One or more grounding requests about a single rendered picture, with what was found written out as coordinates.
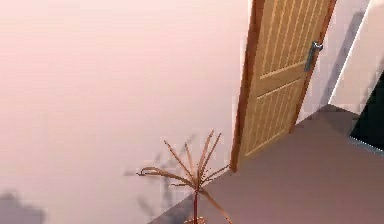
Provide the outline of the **dry brown house plant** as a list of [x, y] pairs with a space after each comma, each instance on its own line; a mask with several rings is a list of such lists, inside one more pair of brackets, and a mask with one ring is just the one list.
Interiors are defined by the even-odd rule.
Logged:
[[168, 179], [177, 180], [178, 183], [173, 183], [175, 187], [190, 187], [193, 191], [193, 218], [191, 219], [192, 224], [202, 224], [200, 223], [201, 218], [198, 216], [198, 199], [200, 195], [203, 195], [212, 205], [216, 208], [219, 213], [225, 218], [228, 224], [233, 224], [229, 214], [223, 209], [223, 207], [211, 196], [211, 194], [205, 189], [205, 185], [208, 182], [211, 182], [217, 179], [220, 174], [230, 168], [230, 165], [226, 165], [216, 171], [210, 172], [210, 169], [207, 167], [213, 152], [216, 149], [217, 144], [221, 138], [221, 133], [219, 133], [214, 142], [211, 142], [214, 137], [215, 131], [212, 130], [207, 136], [204, 147], [201, 152], [200, 158], [197, 163], [193, 162], [192, 154], [189, 150], [188, 143], [184, 143], [184, 150], [187, 154], [188, 165], [182, 161], [182, 159], [177, 155], [174, 148], [167, 142], [164, 141], [167, 149], [172, 154], [173, 158], [180, 165], [184, 171], [184, 176], [180, 176], [174, 173], [171, 173], [165, 169], [147, 166], [141, 168], [139, 172], [136, 173], [137, 176], [160, 176]]

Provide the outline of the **brown wooden room door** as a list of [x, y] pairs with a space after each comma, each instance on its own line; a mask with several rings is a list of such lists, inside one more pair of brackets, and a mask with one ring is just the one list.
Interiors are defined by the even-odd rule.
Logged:
[[230, 169], [293, 130], [337, 0], [252, 0]]

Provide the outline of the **black cabinet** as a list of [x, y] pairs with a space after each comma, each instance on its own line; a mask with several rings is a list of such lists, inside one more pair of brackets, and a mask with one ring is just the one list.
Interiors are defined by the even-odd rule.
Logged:
[[384, 154], [384, 71], [370, 94], [350, 136]]

